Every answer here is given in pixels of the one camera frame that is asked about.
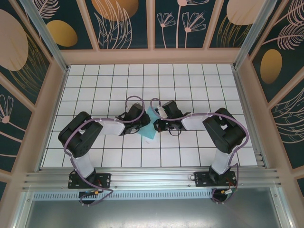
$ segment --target line art flower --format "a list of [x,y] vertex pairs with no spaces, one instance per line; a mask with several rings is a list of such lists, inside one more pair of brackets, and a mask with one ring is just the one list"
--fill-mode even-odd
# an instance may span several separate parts
[[161,26],[161,31],[162,31],[162,39],[163,39],[163,44],[165,45],[165,48],[167,48],[166,46],[166,42],[165,42],[165,36],[163,33],[163,28],[164,27],[169,27],[169,26],[173,26],[176,24],[176,22],[173,20],[174,17],[172,16],[172,13],[164,13],[162,15],[162,13],[158,13],[157,14],[157,20],[160,23]]

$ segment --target leaf illustration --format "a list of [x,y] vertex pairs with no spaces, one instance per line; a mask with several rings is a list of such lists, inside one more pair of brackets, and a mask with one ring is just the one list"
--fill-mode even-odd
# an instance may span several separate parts
[[33,0],[39,15],[42,18],[50,19],[57,12],[60,6],[58,6],[58,0]]
[[304,21],[304,0],[293,0],[289,6],[287,20],[293,25]]

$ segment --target wire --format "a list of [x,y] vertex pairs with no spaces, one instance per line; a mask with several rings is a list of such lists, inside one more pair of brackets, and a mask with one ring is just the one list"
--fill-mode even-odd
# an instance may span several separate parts
[[101,122],[102,122],[102,121],[109,121],[109,120],[111,120],[111,121],[117,121],[117,122],[121,122],[121,123],[133,123],[133,122],[137,121],[138,119],[140,119],[141,116],[143,115],[143,113],[145,112],[145,109],[144,109],[144,102],[143,102],[143,100],[142,100],[140,97],[138,97],[138,96],[130,96],[130,97],[128,97],[128,98],[126,99],[126,101],[125,101],[125,106],[128,107],[128,106],[127,106],[127,102],[128,102],[128,100],[129,100],[130,98],[132,98],[132,97],[136,97],[136,98],[140,99],[140,101],[142,102],[142,105],[143,105],[143,106],[142,106],[142,113],[141,113],[137,118],[135,118],[134,120],[130,120],[130,121],[121,121],[121,120],[112,119],[112,118],[92,118],[92,119],[87,120],[86,122],[82,123],[79,127],[77,127],[76,130],[74,130],[74,132],[73,132],[73,133],[70,135],[70,137],[67,139],[67,141],[66,141],[66,143],[65,143],[65,145],[64,145],[63,151],[64,151],[64,153],[65,153],[66,155],[68,155],[68,156],[70,157],[70,161],[71,161],[71,163],[72,163],[72,165],[73,165],[73,167],[74,167],[74,171],[79,175],[79,177],[82,179],[82,181],[83,181],[84,183],[88,184],[89,186],[92,186],[92,187],[94,187],[94,188],[96,188],[96,189],[109,191],[109,193],[107,193],[104,197],[102,197],[102,198],[99,199],[99,200],[95,200],[95,201],[94,201],[93,203],[91,203],[91,204],[84,204],[84,203],[82,202],[83,197],[81,197],[81,198],[80,198],[80,203],[82,204],[82,206],[84,206],[84,205],[86,205],[87,207],[94,206],[94,205],[100,203],[101,201],[103,201],[103,200],[104,200],[105,198],[107,198],[109,195],[111,195],[111,194],[114,192],[114,190],[102,188],[102,187],[100,187],[100,186],[97,186],[97,185],[94,185],[94,184],[88,182],[88,181],[85,179],[85,177],[80,173],[80,171],[77,169],[77,166],[76,166],[76,164],[75,164],[75,162],[74,162],[74,159],[73,159],[73,155],[72,155],[72,153],[71,153],[70,151],[67,150],[67,146],[68,146],[68,144],[70,143],[70,141],[72,140],[72,138],[78,133],[78,131],[79,131],[81,128],[83,128],[85,125],[87,125],[88,123],[90,123],[90,122],[93,122],[93,121],[101,121]]
[[[238,188],[238,163],[236,163],[236,164],[234,164],[234,165],[231,165],[231,162],[232,162],[233,156],[237,153],[237,151],[238,151],[239,149],[243,148],[243,147],[247,144],[247,142],[249,141],[249,134],[248,134],[248,131],[247,131],[247,129],[243,126],[243,124],[241,124],[241,123],[240,123],[239,121],[237,121],[236,119],[231,118],[230,116],[227,116],[227,115],[224,115],[224,114],[219,114],[219,113],[193,113],[193,114],[189,114],[189,115],[186,115],[186,116],[183,116],[183,117],[180,117],[180,118],[175,118],[175,119],[163,118],[163,117],[161,117],[160,115],[158,115],[158,113],[154,110],[154,108],[153,108],[153,106],[152,106],[152,102],[153,102],[153,101],[158,101],[159,106],[161,106],[162,103],[161,103],[160,99],[158,99],[158,98],[152,98],[151,101],[150,101],[150,107],[151,107],[152,111],[154,112],[154,114],[155,114],[157,117],[161,118],[162,120],[166,120],[166,121],[178,121],[178,120],[183,120],[183,119],[188,118],[188,117],[191,117],[191,116],[213,116],[213,115],[216,115],[216,116],[220,116],[220,117],[224,117],[224,118],[226,118],[226,119],[229,119],[229,120],[235,122],[240,128],[242,128],[242,130],[244,131],[244,133],[245,133],[245,135],[246,135],[245,142],[244,142],[243,144],[241,144],[240,146],[237,146],[237,147],[233,150],[232,155],[230,156],[230,159],[229,159],[229,161],[228,161],[228,166],[229,166],[229,167],[231,167],[231,168],[233,168],[233,167],[235,167],[235,166],[237,167],[237,184],[236,184],[236,189],[237,189],[237,188]],[[212,199],[215,203],[216,203],[216,202],[220,202],[219,200],[217,200],[216,198],[213,197],[214,192],[215,192],[216,189],[217,189],[217,188],[214,188],[214,189],[212,190],[212,194],[211,194],[211,199]],[[229,200],[232,198],[233,195],[234,195],[234,194],[232,194],[232,195],[229,197],[229,199],[225,200],[225,202],[229,201]]]

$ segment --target white arm segment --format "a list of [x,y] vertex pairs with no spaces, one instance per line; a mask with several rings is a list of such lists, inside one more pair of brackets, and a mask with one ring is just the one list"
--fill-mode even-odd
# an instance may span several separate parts
[[113,120],[103,120],[99,123],[103,126],[100,134],[120,135],[125,128],[125,125],[123,123]]
[[229,159],[232,156],[233,153],[227,154],[223,153],[219,149],[217,149],[215,153],[215,158],[213,160],[213,163],[211,167],[215,172],[217,172],[219,175],[223,174],[229,169]]
[[203,124],[203,121],[207,119],[209,116],[202,115],[202,116],[189,116],[186,117],[181,121],[182,125],[187,131],[191,130],[203,130],[205,131],[206,128]]

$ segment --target white tile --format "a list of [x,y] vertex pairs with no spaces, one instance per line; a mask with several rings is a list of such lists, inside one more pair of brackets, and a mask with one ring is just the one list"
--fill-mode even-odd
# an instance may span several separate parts
[[160,167],[160,149],[142,149],[142,167]]
[[74,115],[76,101],[62,101],[60,102],[58,115]]
[[243,108],[240,101],[226,101],[227,110],[231,114],[243,114]]
[[237,154],[240,165],[257,165],[257,160],[252,147],[241,148]]
[[208,113],[210,112],[208,101],[193,101],[194,113]]
[[125,111],[125,101],[110,101],[109,115],[120,115]]
[[173,70],[175,75],[188,75],[187,64],[173,64]]
[[203,75],[202,64],[188,64],[188,71],[190,75]]
[[181,148],[180,155],[181,166],[200,166],[198,148]]
[[174,87],[173,75],[160,75],[160,87]]
[[98,75],[99,65],[86,65],[84,75]]
[[121,167],[122,149],[104,149],[102,167]]
[[204,75],[190,75],[190,85],[192,87],[206,87]]
[[246,127],[246,129],[248,129],[247,124],[246,124],[246,120],[245,120],[245,116],[244,115],[233,115],[233,117],[239,121],[241,124],[243,124],[244,127]]
[[233,75],[220,75],[219,77],[222,87],[236,87]]
[[209,101],[211,112],[216,112],[220,108],[226,108],[225,101]]
[[215,147],[207,131],[197,131],[199,147]]
[[95,101],[109,101],[111,94],[111,88],[96,88]]
[[160,88],[160,100],[161,101],[162,100],[175,100],[174,87]]
[[176,100],[191,100],[190,88],[175,88]]
[[221,87],[218,75],[205,75],[207,87]]
[[128,64],[115,64],[114,75],[128,75],[129,65]]
[[48,149],[43,167],[61,167],[64,155],[63,149]]
[[99,134],[92,145],[92,148],[103,148],[105,143],[105,135]]
[[217,148],[199,148],[201,166],[210,166],[215,158]]
[[76,101],[79,88],[65,88],[62,95],[62,101]]
[[140,167],[141,159],[141,149],[123,149],[122,167]]
[[113,76],[98,76],[96,87],[112,87]]
[[54,131],[62,131],[73,119],[72,115],[58,115],[55,120]]
[[123,137],[120,135],[107,134],[105,136],[105,148],[122,148]]
[[63,160],[62,167],[73,167],[70,161],[70,157],[65,154],[65,158]]
[[154,139],[142,137],[143,148],[159,148],[160,147],[160,134],[156,133]]
[[83,75],[85,65],[71,65],[70,72],[68,75]]
[[150,101],[152,98],[159,98],[159,90],[158,88],[143,88],[143,99],[146,101]]
[[126,97],[127,88],[112,88],[110,100],[125,101]]
[[231,75],[232,69],[229,64],[217,64],[218,65],[218,74],[220,75]]
[[86,112],[90,115],[92,106],[93,101],[78,101],[75,109],[75,115],[78,115],[80,112]]
[[129,75],[128,87],[142,87],[143,75]]
[[221,87],[207,87],[207,93],[209,100],[224,100]]
[[[130,96],[139,96],[143,98],[143,88],[128,88],[127,89],[127,97]],[[130,100],[136,100],[138,102],[138,98],[130,98]]]
[[143,75],[143,64],[130,64],[129,75]]
[[127,87],[128,75],[114,75],[112,87]]
[[82,88],[95,88],[97,83],[97,76],[83,76],[81,87]]
[[203,64],[205,75],[218,75],[218,69],[216,64]]
[[98,75],[113,75],[114,64],[102,64],[99,67]]
[[158,75],[157,64],[145,64],[143,70],[144,70],[144,75]]
[[176,87],[190,87],[189,75],[174,75]]
[[161,132],[161,147],[162,148],[179,148],[178,136],[170,135],[169,131]]
[[191,93],[193,100],[208,100],[205,87],[191,87]]
[[177,107],[184,113],[193,113],[192,101],[176,101]]
[[79,88],[81,85],[82,76],[69,76],[66,81],[66,88]]
[[161,166],[172,167],[181,166],[179,148],[161,150]]
[[158,87],[158,75],[144,75],[143,87]]
[[142,136],[140,134],[126,134],[123,137],[124,148],[141,148]]
[[223,87],[225,100],[239,100],[238,90],[236,87]]
[[173,75],[173,64],[159,64],[158,69],[160,75]]
[[95,88],[81,88],[79,91],[78,101],[93,101]]
[[94,101],[92,115],[108,115],[109,102],[108,101]]
[[198,140],[195,131],[185,131],[181,132],[179,135],[180,147],[197,147]]
[[58,139],[59,133],[60,132],[52,132],[51,139],[48,145],[49,148],[63,148],[62,143]]
[[88,153],[93,167],[101,167],[104,150],[102,148],[90,149]]

